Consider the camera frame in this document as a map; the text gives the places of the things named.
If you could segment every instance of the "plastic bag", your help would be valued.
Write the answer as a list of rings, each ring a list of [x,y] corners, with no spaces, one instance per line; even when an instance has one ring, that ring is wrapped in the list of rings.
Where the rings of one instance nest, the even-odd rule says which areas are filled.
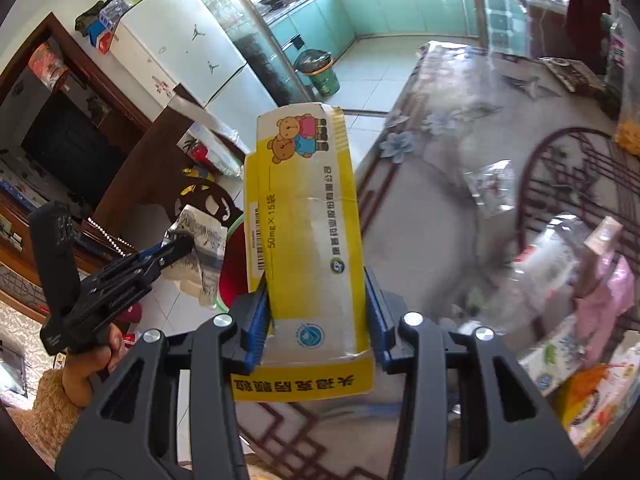
[[[500,160],[464,174],[476,204],[486,218],[510,211],[515,204],[515,176],[510,160]]]
[[[633,155],[640,155],[640,32],[634,20],[620,7],[625,31],[625,77],[618,131],[614,140]]]
[[[588,235],[575,215],[553,218],[513,260],[507,281],[482,312],[482,322],[499,333],[512,333],[540,316],[549,299],[573,280]]]
[[[294,63],[296,70],[303,74],[312,74],[331,63],[331,53],[308,48],[303,50]]]

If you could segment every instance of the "plastic container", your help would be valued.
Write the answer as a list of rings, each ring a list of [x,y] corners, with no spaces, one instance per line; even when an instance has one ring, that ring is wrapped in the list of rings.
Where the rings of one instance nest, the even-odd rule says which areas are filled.
[[[295,69],[311,79],[322,97],[334,95],[340,89],[333,65],[334,58],[330,52],[312,48],[303,50],[294,63]]]

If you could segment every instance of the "table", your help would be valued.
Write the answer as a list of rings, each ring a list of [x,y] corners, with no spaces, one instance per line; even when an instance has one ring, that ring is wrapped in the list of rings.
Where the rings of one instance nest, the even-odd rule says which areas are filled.
[[[535,98],[514,86],[514,78],[535,81],[534,90],[529,86]],[[537,161],[532,153],[541,153],[536,149],[550,134],[574,128],[556,137],[579,132],[595,151],[614,160],[626,157],[610,142],[615,127],[596,101],[569,94],[540,62],[431,42],[423,47],[379,139],[411,131],[414,150],[394,164],[380,157],[376,143],[356,170],[366,265],[380,287],[401,294],[411,310],[436,321],[452,317],[452,305],[464,306],[473,288],[495,291],[519,243],[535,236],[535,222],[525,220],[537,218],[522,208],[482,218],[461,170],[510,159],[516,189],[525,189]],[[525,170],[529,173],[522,179]],[[640,165],[630,171],[640,173]],[[602,211],[633,209],[635,218],[638,204],[608,191]],[[518,224],[525,229],[520,237]],[[547,324],[550,330],[553,323]],[[535,336],[529,331],[509,345],[520,353]],[[366,396],[239,403],[238,421],[252,448],[288,478],[382,479],[391,461],[402,386],[402,377],[379,372]],[[449,458],[456,460],[453,444]]]

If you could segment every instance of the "refrigerator door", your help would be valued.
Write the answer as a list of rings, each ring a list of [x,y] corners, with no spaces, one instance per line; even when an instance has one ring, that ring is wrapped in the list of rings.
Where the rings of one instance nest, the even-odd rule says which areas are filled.
[[[124,24],[118,24],[109,52],[138,81],[162,108],[174,96],[177,83],[152,59]]]
[[[120,22],[201,106],[246,64],[201,0],[142,0]]]
[[[276,108],[275,101],[248,65],[207,106],[212,115],[238,132],[252,152],[258,116]]]

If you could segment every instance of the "snack package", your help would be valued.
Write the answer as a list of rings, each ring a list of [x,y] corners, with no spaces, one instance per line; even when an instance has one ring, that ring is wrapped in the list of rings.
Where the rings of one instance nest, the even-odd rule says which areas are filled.
[[[627,330],[611,357],[607,376],[598,384],[584,409],[571,422],[568,434],[584,457],[616,419],[620,406],[636,382],[640,365],[640,333]]]
[[[565,382],[554,399],[556,415],[565,431],[587,405],[591,395],[607,375],[607,365],[597,365],[578,372]]]
[[[545,397],[580,367],[575,324],[576,316],[571,314],[547,339],[518,361]]]
[[[249,290],[266,274],[273,325],[262,364],[233,376],[236,400],[292,402],[367,392],[374,364],[344,116],[322,104],[258,118],[245,160]]]

